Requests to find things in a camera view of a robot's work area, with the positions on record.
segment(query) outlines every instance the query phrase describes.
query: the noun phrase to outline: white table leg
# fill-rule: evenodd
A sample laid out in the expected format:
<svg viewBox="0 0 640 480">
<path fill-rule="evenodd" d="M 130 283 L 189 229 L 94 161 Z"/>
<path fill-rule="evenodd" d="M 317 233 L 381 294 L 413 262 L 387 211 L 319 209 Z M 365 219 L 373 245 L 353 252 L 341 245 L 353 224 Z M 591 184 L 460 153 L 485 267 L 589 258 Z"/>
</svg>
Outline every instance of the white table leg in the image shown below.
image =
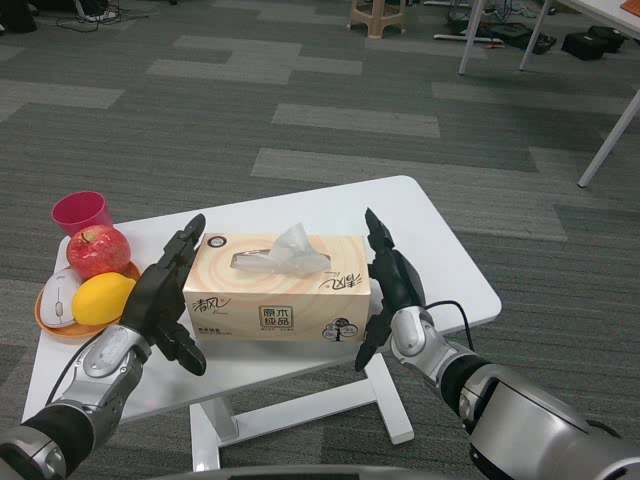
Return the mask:
<svg viewBox="0 0 640 480">
<path fill-rule="evenodd" d="M 229 400 L 223 397 L 212 398 L 202 402 L 200 406 L 221 442 L 238 438 L 238 420 L 234 416 Z"/>
<path fill-rule="evenodd" d="M 584 188 L 589 185 L 589 182 L 596 174 L 600 166 L 604 163 L 607 155 L 609 155 L 609 153 L 613 149 L 613 146 L 616 144 L 629 123 L 631 123 L 633 117 L 636 116 L 638 110 L 640 110 L 640 90 L 636 92 L 635 97 L 633 97 L 633 100 L 631 100 L 631 103 L 620 117 L 620 120 L 618 120 L 618 123 L 616 123 L 615 127 L 613 127 L 613 130 L 611 130 L 611 133 L 600 147 L 600 150 L 598 150 L 598 153 L 596 153 L 596 156 L 593 158 L 585 172 L 582 174 L 580 180 L 578 180 L 579 187 Z"/>
<path fill-rule="evenodd" d="M 473 48 L 473 42 L 476 39 L 476 33 L 478 32 L 478 25 L 480 25 L 480 19 L 482 18 L 482 12 L 484 11 L 485 0 L 475 0 L 473 8 L 471 9 L 471 18 L 469 19 L 469 26 L 467 27 L 467 45 L 464 48 L 464 54 L 462 55 L 462 62 L 460 62 L 460 70 L 458 74 L 464 75 L 467 69 L 467 62 L 471 55 L 471 49 Z"/>
<path fill-rule="evenodd" d="M 524 57 L 522 58 L 522 62 L 520 63 L 520 70 L 522 71 L 524 71 L 524 66 L 527 64 L 529 55 L 531 55 L 531 52 L 533 52 L 533 47 L 535 47 L 536 42 L 538 41 L 540 29 L 542 28 L 544 19 L 547 17 L 547 13 L 549 13 L 549 8 L 551 8 L 552 1 L 553 0 L 545 0 L 544 5 L 542 5 L 542 10 L 540 10 L 540 15 L 538 15 L 538 20 L 536 21 L 536 26 L 533 28 L 533 33 L 531 34 L 531 39 L 529 40 L 529 45 L 527 45 L 527 51 L 524 52 Z"/>
<path fill-rule="evenodd" d="M 189 407 L 191 414 L 191 458 L 193 471 L 220 470 L 218 434 L 199 403 Z"/>
<path fill-rule="evenodd" d="M 191 455 L 193 471 L 220 469 L 220 445 L 238 438 L 238 420 L 226 398 L 191 405 Z"/>
<path fill-rule="evenodd" d="M 233 415 L 223 399 L 191 405 L 194 471 L 219 469 L 219 448 L 371 403 L 378 404 L 394 445 L 412 440 L 413 428 L 382 355 L 374 355 L 365 373 L 366 380 L 240 415 Z"/>
<path fill-rule="evenodd" d="M 391 443 L 398 445 L 413 440 L 415 436 L 413 427 L 382 355 L 379 353 L 374 355 L 364 371 L 376 395 L 378 408 L 387 427 L 387 433 L 391 437 Z"/>
</svg>

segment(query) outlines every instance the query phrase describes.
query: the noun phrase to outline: striped carpet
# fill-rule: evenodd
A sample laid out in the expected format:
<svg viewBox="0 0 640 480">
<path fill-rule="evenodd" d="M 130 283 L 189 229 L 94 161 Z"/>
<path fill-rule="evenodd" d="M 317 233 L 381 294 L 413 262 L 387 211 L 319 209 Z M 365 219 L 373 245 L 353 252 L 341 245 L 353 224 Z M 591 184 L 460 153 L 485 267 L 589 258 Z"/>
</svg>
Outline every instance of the striped carpet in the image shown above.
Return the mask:
<svg viewBox="0 0 640 480">
<path fill-rule="evenodd" d="M 503 302 L 474 330 L 486 357 L 526 373 L 640 443 L 640 124 L 585 190 L 575 185 L 638 88 L 640 47 L 582 62 L 559 38 L 518 72 L 513 48 L 438 43 L 444 11 L 408 10 L 404 36 L 347 30 L 348 0 L 122 0 L 158 15 L 88 34 L 0 37 L 0 428 L 22 413 L 34 299 L 61 233 L 51 205 L 98 190 L 127 221 L 410 175 Z M 364 407 L 223 450 L 226 466 L 354 463 L 481 478 L 459 421 L 389 360 L 416 438 L 392 446 Z M 352 381 L 345 365 L 233 398 L 239 412 Z M 73 478 L 191 467 L 188 411 L 120 429 Z"/>
</svg>

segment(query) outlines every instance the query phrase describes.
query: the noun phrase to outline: black cable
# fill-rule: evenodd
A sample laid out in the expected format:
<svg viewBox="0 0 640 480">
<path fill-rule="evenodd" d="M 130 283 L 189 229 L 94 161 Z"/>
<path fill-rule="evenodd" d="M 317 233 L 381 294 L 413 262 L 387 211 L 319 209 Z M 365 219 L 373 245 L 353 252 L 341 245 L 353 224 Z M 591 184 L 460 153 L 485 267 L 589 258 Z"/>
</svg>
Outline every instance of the black cable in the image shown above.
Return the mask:
<svg viewBox="0 0 640 480">
<path fill-rule="evenodd" d="M 464 330 L 467 334 L 467 342 L 469 343 L 469 350 L 471 350 L 472 352 L 475 352 L 476 349 L 473 347 L 473 340 L 471 339 L 471 329 L 469 328 L 469 320 L 467 320 L 467 314 L 465 313 L 464 308 L 462 308 L 462 305 L 460 305 L 455 300 L 442 300 L 440 302 L 430 303 L 429 305 L 424 307 L 424 309 L 429 310 L 433 307 L 439 307 L 440 305 L 454 305 L 458 307 L 458 310 L 460 310 L 460 313 L 462 314 L 462 320 L 464 320 Z"/>
<path fill-rule="evenodd" d="M 60 384 L 62 383 L 62 380 L 64 379 L 65 375 L 69 371 L 69 368 L 71 368 L 71 365 L 73 365 L 73 362 L 75 362 L 76 359 L 78 358 L 78 355 L 80 355 L 80 353 L 82 353 L 82 351 L 85 348 L 87 348 L 91 342 L 93 342 L 96 338 L 98 338 L 100 335 L 102 335 L 103 332 L 104 332 L 104 330 L 102 330 L 101 332 L 96 333 L 93 337 L 91 337 L 89 340 L 87 340 L 85 342 L 85 344 L 82 345 L 76 351 L 76 353 L 74 353 L 73 356 L 69 359 L 69 362 L 62 369 L 62 372 L 60 373 L 60 376 L 58 377 L 58 380 L 56 380 L 55 385 L 51 389 L 51 393 L 49 394 L 49 398 L 47 398 L 47 403 L 45 405 L 49 405 L 51 402 L 53 402 L 53 397 L 55 396 L 56 392 L 58 391 L 58 388 L 60 387 Z"/>
<path fill-rule="evenodd" d="M 115 17 L 111 17 L 111 18 L 104 18 L 105 15 L 108 17 L 109 13 L 111 13 L 111 10 L 114 9 L 115 11 L 113 13 L 115 13 Z M 120 8 L 120 0 L 117 0 L 117 4 L 109 4 L 107 3 L 107 9 L 105 10 L 106 13 L 103 13 L 102 15 L 93 15 L 93 18 L 95 18 L 95 20 L 87 20 L 85 18 L 80 18 L 78 16 L 76 17 L 64 17 L 64 18 L 58 18 L 56 19 L 56 26 L 60 27 L 60 28 L 64 28 L 66 30 L 73 30 L 74 32 L 78 32 L 78 33 L 93 33 L 96 30 L 98 30 L 98 28 L 100 27 L 100 25 L 115 25 L 116 23 L 123 23 L 123 22 L 128 22 L 129 20 L 134 20 L 136 18 L 147 18 L 147 17 L 152 17 L 154 15 L 158 15 L 160 13 L 159 10 L 156 10 L 154 12 L 141 12 L 141 13 L 128 13 L 128 12 L 133 12 L 133 10 L 131 9 L 125 9 L 125 8 Z M 74 28 L 72 26 L 69 25 L 64 25 L 60 22 L 64 21 L 64 20 L 75 20 L 78 24 L 80 25 L 84 25 L 84 24 L 91 24 L 94 25 L 94 28 L 91 30 L 83 30 L 81 28 Z"/>
<path fill-rule="evenodd" d="M 587 419 L 587 423 L 592 427 L 599 428 L 600 430 L 604 430 L 612 437 L 622 438 L 618 432 L 616 432 L 613 428 L 611 428 L 606 423 L 602 423 L 597 420 L 589 420 L 589 419 Z"/>
</svg>

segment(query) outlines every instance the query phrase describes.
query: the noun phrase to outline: tissue box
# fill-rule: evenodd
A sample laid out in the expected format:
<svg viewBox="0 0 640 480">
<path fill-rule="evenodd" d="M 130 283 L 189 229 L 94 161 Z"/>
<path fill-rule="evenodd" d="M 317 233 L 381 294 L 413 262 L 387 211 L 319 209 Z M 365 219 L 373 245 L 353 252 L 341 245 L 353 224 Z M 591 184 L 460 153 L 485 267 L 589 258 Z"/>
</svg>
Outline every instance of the tissue box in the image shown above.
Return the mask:
<svg viewBox="0 0 640 480">
<path fill-rule="evenodd" d="M 330 258 L 306 276 L 246 272 L 234 257 L 267 253 L 278 235 L 205 234 L 183 292 L 198 339 L 364 339 L 371 294 L 363 237 L 309 235 Z"/>
</svg>

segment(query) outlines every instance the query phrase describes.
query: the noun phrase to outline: tissue box logo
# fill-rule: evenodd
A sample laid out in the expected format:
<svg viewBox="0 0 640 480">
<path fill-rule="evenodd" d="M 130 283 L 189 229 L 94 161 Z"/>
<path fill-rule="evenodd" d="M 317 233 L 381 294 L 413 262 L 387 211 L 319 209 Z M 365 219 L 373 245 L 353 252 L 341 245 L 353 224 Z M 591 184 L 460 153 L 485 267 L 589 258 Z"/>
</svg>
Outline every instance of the tissue box logo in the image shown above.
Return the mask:
<svg viewBox="0 0 640 480">
<path fill-rule="evenodd" d="M 212 296 L 207 298 L 199 298 L 195 302 L 191 303 L 191 308 L 194 312 L 200 313 L 211 313 L 212 315 L 220 314 L 226 315 L 226 313 L 221 312 L 220 309 L 226 307 L 231 302 L 230 298 Z"/>
<path fill-rule="evenodd" d="M 349 323 L 346 318 L 336 318 L 333 323 L 327 325 L 322 332 L 322 336 L 327 340 L 339 342 L 341 338 L 348 338 L 357 335 L 358 327 Z"/>
<path fill-rule="evenodd" d="M 293 331 L 293 307 L 288 305 L 261 305 L 259 311 L 262 330 Z"/>
<path fill-rule="evenodd" d="M 342 290 L 344 288 L 353 288 L 356 285 L 362 283 L 362 275 L 349 273 L 347 275 L 340 275 L 340 272 L 333 273 L 335 278 L 325 280 L 320 284 L 320 288 L 330 288 L 331 290 Z"/>
<path fill-rule="evenodd" d="M 227 244 L 227 239 L 222 235 L 216 235 L 215 237 L 211 237 L 207 240 L 207 245 L 211 248 L 220 248 L 224 247 Z"/>
</svg>

